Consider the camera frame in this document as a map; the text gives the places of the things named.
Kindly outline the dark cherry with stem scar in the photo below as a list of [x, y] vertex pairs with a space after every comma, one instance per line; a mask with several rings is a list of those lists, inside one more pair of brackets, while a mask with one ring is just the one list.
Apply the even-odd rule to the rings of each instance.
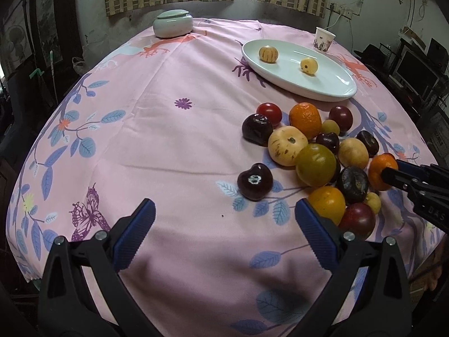
[[265, 164], [255, 163], [238, 175], [237, 187], [242, 196], [257, 202], [272, 191], [272, 172]]

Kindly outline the dark red plum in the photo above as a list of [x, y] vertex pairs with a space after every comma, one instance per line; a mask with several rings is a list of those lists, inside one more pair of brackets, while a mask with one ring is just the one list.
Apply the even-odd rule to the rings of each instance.
[[346, 133], [353, 125], [353, 115], [346, 106], [334, 106], [329, 112], [329, 119], [335, 121], [340, 127], [340, 132]]

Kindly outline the white lidded ceramic jar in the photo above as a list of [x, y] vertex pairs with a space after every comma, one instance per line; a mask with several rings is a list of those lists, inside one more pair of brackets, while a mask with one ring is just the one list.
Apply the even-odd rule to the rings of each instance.
[[193, 16], [184, 9], [162, 12], [155, 18], [153, 30], [161, 39], [181, 37], [193, 30]]

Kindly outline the pale yellow speckled apple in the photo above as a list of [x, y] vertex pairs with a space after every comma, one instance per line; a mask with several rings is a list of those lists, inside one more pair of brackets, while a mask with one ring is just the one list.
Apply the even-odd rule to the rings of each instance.
[[308, 145], [307, 137], [294, 126], [283, 126], [273, 131], [268, 141], [271, 159], [284, 167], [293, 167], [300, 151]]

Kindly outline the red cherry tomato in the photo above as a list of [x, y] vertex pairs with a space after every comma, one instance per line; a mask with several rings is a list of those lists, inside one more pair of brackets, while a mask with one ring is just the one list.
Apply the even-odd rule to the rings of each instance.
[[265, 116], [274, 127], [279, 125], [282, 121], [282, 111], [274, 103], [262, 103], [257, 107], [256, 112]]

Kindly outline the orange yellow tomato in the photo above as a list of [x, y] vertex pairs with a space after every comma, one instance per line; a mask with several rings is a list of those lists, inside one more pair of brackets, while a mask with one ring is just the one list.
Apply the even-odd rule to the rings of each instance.
[[323, 186], [315, 189], [308, 202], [319, 216], [330, 219], [339, 225], [344, 216], [346, 205], [342, 192], [333, 186]]

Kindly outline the green-yellow tomato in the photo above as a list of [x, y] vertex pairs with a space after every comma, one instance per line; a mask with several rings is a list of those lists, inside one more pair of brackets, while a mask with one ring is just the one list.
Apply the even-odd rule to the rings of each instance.
[[336, 172], [336, 157], [324, 145], [312, 143], [304, 147], [296, 158], [298, 178], [310, 187], [328, 184]]

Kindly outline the small yellow apple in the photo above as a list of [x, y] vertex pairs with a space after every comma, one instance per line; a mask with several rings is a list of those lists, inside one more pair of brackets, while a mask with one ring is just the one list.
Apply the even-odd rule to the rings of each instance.
[[318, 62], [313, 57], [307, 57], [301, 60], [300, 68], [307, 75], [315, 75], [318, 70]]

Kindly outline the small yellow-green fruit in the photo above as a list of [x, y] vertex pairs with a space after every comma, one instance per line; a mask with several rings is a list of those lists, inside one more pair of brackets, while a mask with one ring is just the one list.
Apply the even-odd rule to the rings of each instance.
[[340, 127], [337, 122], [332, 119], [327, 119], [322, 123], [321, 132], [324, 134], [334, 133], [340, 135]]

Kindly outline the striped tan round fruit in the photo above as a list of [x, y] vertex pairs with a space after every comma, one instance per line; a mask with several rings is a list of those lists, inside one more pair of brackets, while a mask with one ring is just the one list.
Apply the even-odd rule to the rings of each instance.
[[276, 63], [279, 58], [279, 51], [274, 46], [262, 46], [258, 54], [262, 62], [269, 64]]

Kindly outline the dark purple plum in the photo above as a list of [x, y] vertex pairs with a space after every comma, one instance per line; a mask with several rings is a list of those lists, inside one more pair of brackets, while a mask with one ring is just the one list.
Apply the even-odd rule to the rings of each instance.
[[248, 142], [267, 147], [273, 126], [268, 117], [254, 113], [248, 116], [242, 124], [242, 136]]

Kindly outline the red plum near edge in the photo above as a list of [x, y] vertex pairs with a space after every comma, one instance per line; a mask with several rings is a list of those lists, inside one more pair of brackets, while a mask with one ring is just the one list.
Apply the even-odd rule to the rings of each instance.
[[339, 224], [342, 232], [350, 231], [360, 239], [371, 236], [376, 224], [372, 209], [365, 203], [355, 203], [348, 206]]

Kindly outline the small orange tangerine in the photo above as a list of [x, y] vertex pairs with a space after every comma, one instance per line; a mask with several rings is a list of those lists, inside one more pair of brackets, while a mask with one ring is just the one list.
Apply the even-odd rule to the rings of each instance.
[[383, 153], [372, 158], [368, 169], [368, 180], [371, 187], [375, 191], [387, 191], [390, 185], [385, 183], [381, 178], [381, 173], [385, 168], [398, 169], [395, 157], [390, 153]]

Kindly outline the dark wrinkled date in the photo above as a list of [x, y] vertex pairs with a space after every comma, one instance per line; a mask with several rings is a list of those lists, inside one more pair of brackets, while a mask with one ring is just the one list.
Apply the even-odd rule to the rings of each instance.
[[356, 138], [364, 144], [366, 147], [369, 157], [373, 158], [379, 152], [380, 145], [374, 135], [366, 130], [361, 130]]

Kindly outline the small yellow loquat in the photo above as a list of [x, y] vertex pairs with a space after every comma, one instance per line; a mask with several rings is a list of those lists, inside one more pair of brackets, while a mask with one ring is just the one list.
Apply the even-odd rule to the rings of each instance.
[[375, 192], [369, 192], [364, 203], [370, 207], [374, 215], [377, 215], [381, 210], [381, 198]]

